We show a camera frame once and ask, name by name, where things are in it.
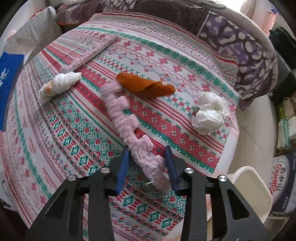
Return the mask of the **pink fuzzy strip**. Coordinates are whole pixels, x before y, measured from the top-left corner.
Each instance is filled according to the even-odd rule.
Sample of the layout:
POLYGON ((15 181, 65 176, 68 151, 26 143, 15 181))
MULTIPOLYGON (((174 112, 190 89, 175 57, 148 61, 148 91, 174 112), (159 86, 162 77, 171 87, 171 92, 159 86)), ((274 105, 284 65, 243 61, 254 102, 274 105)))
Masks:
POLYGON ((150 152, 154 148, 154 144, 148 135, 143 135, 140 138, 136 136, 135 130, 139 127, 137 117, 134 114, 124 113, 124 110, 130 107, 128 99, 125 96, 115 96, 121 90, 121 86, 116 81, 106 83, 101 88, 102 98, 114 129, 152 185, 162 192, 168 192, 171 185, 168 177, 164 174, 165 160, 160 155, 151 156, 150 152))

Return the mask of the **white tissue ball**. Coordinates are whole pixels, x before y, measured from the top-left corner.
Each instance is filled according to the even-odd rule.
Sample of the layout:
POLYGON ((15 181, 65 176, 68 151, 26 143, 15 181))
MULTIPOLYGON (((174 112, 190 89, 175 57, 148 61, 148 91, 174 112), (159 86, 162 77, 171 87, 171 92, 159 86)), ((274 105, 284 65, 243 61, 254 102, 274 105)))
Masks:
POLYGON ((197 101, 197 112, 192 117, 192 126, 199 135, 208 136, 219 130, 224 120, 230 117, 223 97, 212 92, 203 92, 197 101))

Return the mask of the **blue milk carton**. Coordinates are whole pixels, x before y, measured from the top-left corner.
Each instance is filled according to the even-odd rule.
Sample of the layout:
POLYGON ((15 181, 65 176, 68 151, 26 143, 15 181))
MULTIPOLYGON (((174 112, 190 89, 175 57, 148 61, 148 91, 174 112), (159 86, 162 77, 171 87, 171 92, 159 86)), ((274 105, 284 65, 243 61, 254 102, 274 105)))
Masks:
POLYGON ((6 121, 12 92, 23 67, 24 55, 3 52, 1 56, 1 132, 6 131, 6 121))

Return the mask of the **white plastic trash bin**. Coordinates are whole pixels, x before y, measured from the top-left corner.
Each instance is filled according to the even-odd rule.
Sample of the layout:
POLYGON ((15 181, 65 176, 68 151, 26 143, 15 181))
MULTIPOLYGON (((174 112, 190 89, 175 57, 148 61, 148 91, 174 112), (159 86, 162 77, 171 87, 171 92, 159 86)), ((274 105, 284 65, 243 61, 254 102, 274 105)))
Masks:
POLYGON ((226 175, 253 208, 262 223, 267 220, 273 206, 273 197, 257 171, 244 166, 226 175))

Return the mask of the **striped patterned bed mat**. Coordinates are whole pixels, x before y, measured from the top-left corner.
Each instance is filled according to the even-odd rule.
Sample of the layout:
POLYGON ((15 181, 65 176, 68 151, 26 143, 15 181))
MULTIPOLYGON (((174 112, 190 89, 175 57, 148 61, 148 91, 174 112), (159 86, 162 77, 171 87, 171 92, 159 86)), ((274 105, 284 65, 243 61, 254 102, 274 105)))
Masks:
POLYGON ((12 93, 1 161, 31 226, 68 175, 85 177, 134 135, 154 161, 166 146, 212 176, 235 119, 238 63, 188 31, 107 11, 64 33, 23 69, 12 93))

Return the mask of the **lower Ganten water box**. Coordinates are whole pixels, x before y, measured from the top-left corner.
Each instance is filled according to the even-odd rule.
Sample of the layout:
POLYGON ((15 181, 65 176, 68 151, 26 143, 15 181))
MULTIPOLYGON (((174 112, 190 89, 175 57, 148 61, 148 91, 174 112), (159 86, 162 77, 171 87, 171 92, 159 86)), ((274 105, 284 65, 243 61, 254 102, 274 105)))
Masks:
POLYGON ((273 158, 269 191, 273 197, 272 212, 293 213, 295 210, 295 151, 273 158))

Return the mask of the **stack of books on floor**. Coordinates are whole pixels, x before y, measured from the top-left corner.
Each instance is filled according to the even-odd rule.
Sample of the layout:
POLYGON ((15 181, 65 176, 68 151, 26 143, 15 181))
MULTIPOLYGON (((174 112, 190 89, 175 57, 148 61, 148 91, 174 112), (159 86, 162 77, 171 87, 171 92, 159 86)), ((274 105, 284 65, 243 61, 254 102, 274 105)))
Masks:
POLYGON ((277 106, 278 135, 277 150, 295 150, 295 98, 286 97, 277 106))

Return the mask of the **purple patterned blanket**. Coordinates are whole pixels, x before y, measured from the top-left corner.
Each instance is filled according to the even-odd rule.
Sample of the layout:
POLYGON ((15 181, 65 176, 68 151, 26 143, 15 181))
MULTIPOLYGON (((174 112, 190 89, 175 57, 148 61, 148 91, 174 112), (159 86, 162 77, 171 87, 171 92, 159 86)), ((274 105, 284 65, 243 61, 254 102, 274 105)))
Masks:
POLYGON ((237 58, 235 89, 241 110, 278 83, 275 49, 263 30, 245 15, 215 1, 85 1, 71 6, 62 3, 56 10, 62 26, 77 26, 107 10, 143 13, 179 25, 216 52, 237 58))

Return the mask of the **grey dotted cloth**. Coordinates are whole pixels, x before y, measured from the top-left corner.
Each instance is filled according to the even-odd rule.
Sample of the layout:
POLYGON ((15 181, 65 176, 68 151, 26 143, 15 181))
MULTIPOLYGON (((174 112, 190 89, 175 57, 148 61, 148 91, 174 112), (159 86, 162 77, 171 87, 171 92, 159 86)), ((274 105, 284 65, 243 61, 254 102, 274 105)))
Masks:
POLYGON ((4 52, 24 55, 23 64, 26 65, 61 35, 56 10, 49 6, 28 20, 7 40, 4 52))

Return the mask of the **black folded clothes pile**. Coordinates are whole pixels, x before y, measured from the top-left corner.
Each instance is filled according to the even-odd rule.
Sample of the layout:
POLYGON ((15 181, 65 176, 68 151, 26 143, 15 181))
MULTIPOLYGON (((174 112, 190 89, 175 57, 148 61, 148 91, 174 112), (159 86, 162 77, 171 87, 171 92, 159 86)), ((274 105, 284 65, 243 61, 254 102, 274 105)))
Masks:
POLYGON ((291 37, 285 28, 279 27, 275 30, 270 30, 269 39, 281 56, 295 57, 295 39, 291 37))

